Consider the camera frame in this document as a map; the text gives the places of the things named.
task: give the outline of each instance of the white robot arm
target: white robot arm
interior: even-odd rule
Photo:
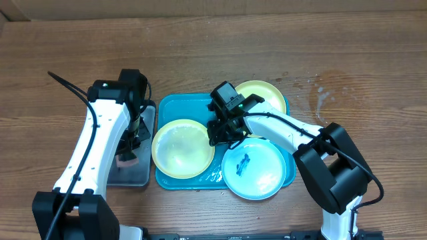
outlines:
[[[266,101],[254,105],[249,109],[248,113],[272,113],[288,120],[315,136],[320,134],[319,129],[322,128],[321,126],[303,123],[293,117],[283,114]],[[301,144],[308,144],[313,140],[306,135],[302,135],[288,124],[272,117],[249,116],[244,117],[244,121],[251,133],[269,139],[291,154],[294,154]],[[322,159],[325,159],[327,156],[327,153],[323,154]],[[322,210],[323,224],[321,232],[326,240],[350,240],[351,209],[359,204],[361,200],[362,196],[354,198],[353,201],[347,204],[346,210],[342,214],[332,214]],[[358,232],[356,218],[354,219],[353,225],[353,234],[356,235]]]
[[[73,86],[50,75],[68,89]],[[71,160],[52,192],[37,192],[33,200],[33,214],[42,239],[143,239],[143,229],[119,224],[105,202],[105,192],[115,156],[136,157],[131,150],[140,140],[137,136],[143,124],[140,113],[144,110],[141,106],[146,106],[146,87],[147,79],[138,70],[124,69],[119,81],[97,80],[89,89],[88,100],[84,100],[88,105],[85,125]],[[78,172],[94,127],[95,138]],[[73,183],[75,175],[78,180]],[[78,217],[65,214],[73,209],[79,209]]]
[[[207,124],[210,145],[241,142],[244,132],[279,145],[293,155],[308,192],[323,209],[323,238],[351,240],[357,234],[354,209],[372,172],[342,127],[303,123],[257,95],[243,97],[228,82],[216,87],[211,98],[208,108],[215,111],[218,120]],[[326,166],[322,160],[335,153],[338,159]]]

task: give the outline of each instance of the teal tray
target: teal tray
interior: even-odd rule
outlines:
[[[289,115],[288,100],[286,102],[286,114]],[[203,125],[215,119],[213,112],[207,110],[207,104],[211,102],[209,93],[189,93],[173,94],[166,96],[159,105],[159,117],[157,120],[157,130],[161,129],[166,123],[177,119],[191,119]],[[288,186],[294,181],[296,176],[296,164],[292,155],[282,148],[276,147],[284,156],[286,162],[286,178],[283,187]],[[200,175],[191,179],[174,179],[162,173],[158,168],[155,169],[155,179],[164,189],[168,190],[202,190],[202,189],[228,189],[222,178],[222,157],[227,151],[225,144],[215,146],[215,155],[210,166]]]

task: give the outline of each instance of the blue plate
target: blue plate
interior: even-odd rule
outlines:
[[[276,194],[285,181],[285,159],[270,141],[245,139],[235,149],[226,151],[222,175],[227,186],[240,197],[266,199]]]

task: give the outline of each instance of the black cable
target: black cable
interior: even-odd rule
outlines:
[[[151,84],[149,84],[148,81],[147,81],[147,85],[148,85],[148,91],[149,91],[148,100],[145,102],[144,106],[141,108],[141,113],[143,113],[147,109],[147,107],[149,105],[149,100],[151,99]]]
[[[73,176],[73,180],[71,180],[71,184],[68,187],[68,190],[66,192],[66,194],[64,195],[64,198],[62,199],[61,204],[58,207],[58,210],[51,222],[51,225],[49,227],[49,230],[47,231],[45,240],[49,240],[52,232],[62,214],[62,210],[65,206],[65,204],[67,204],[67,200],[69,198],[69,196],[71,195],[71,191],[73,190],[75,184],[77,183],[77,181],[79,180],[79,176],[81,173],[81,170],[83,169],[83,166],[85,165],[87,156],[89,155],[90,149],[93,145],[93,141],[95,140],[95,134],[96,134],[96,129],[98,126],[98,122],[96,119],[96,113],[95,110],[93,110],[93,107],[90,105],[90,103],[82,96],[80,95],[77,91],[78,87],[74,86],[73,84],[71,84],[70,82],[62,79],[61,77],[57,76],[56,74],[52,73],[52,72],[47,72],[47,74],[49,74],[49,76],[51,76],[52,78],[54,78],[54,80],[56,80],[58,83],[62,84],[64,87],[66,87],[68,90],[70,90],[72,93],[74,93],[76,96],[78,96],[87,106],[87,108],[90,110],[91,114],[92,114],[92,119],[93,119],[93,126],[92,126],[92,134],[91,134],[91,138],[89,140],[89,143],[87,144],[87,148],[85,153],[83,154],[83,157],[81,158],[79,167],[77,168],[77,171],[75,172],[74,176]]]
[[[223,129],[225,126],[229,125],[230,123],[233,123],[235,120],[237,119],[243,119],[244,117],[249,117],[249,116],[264,116],[264,117],[273,117],[275,119],[278,119],[282,122],[284,122],[285,124],[289,125],[290,127],[294,128],[296,131],[299,131],[301,134],[307,136],[307,137],[311,137],[312,139],[315,139],[316,141],[318,141],[319,143],[321,143],[323,146],[327,147],[329,150],[332,150],[334,152],[336,152],[338,155],[341,155],[341,157],[346,158],[347,160],[351,161],[352,163],[354,163],[356,166],[358,166],[361,170],[363,170],[363,172],[365,172],[370,178],[372,178],[372,180],[374,180],[375,184],[377,184],[379,190],[380,190],[380,195],[370,201],[364,202],[364,203],[359,203],[356,206],[354,206],[352,208],[352,216],[350,219],[350,238],[353,239],[353,226],[354,226],[354,217],[355,214],[357,213],[357,210],[361,207],[365,207],[365,206],[369,206],[369,205],[373,205],[379,201],[382,200],[382,198],[384,197],[384,188],[380,182],[380,180],[378,180],[378,178],[371,173],[370,171],[368,171],[366,168],[364,168],[359,162],[357,162],[356,160],[354,160],[353,158],[351,158],[349,155],[343,153],[341,150],[337,149],[336,147],[334,147],[332,144],[328,143],[327,141],[312,135],[311,133],[308,133],[306,130],[294,125],[293,123],[291,123],[290,121],[284,119],[283,117],[274,115],[272,113],[245,113],[243,116],[239,116],[239,117],[234,117],[233,119],[230,119],[229,121],[225,122],[223,125],[221,125],[220,127],[218,127],[217,132],[214,136],[218,136],[218,133],[221,129]],[[242,139],[241,141],[239,141],[239,143],[234,146],[234,148],[236,148],[240,143],[243,142],[244,139]]]
[[[238,142],[238,143],[236,143],[233,147],[232,147],[232,142],[229,142],[228,143],[228,149],[230,149],[230,150],[233,150],[233,149],[235,149],[236,147],[238,147],[240,144],[242,144],[243,143],[243,141],[245,141],[245,139],[247,139],[248,138],[248,135],[249,135],[249,133],[248,132],[246,132],[245,133],[245,135],[242,137],[242,139],[240,139],[240,141]]]
[[[62,77],[48,71],[47,74],[49,74],[49,76],[51,76],[52,78],[54,78],[54,80],[58,81],[60,84],[64,85],[67,84],[69,86],[71,86],[72,88],[74,88],[75,90],[79,91],[81,94],[85,95],[87,97],[87,93],[83,90],[81,90],[78,86],[68,82],[67,80],[63,79]]]

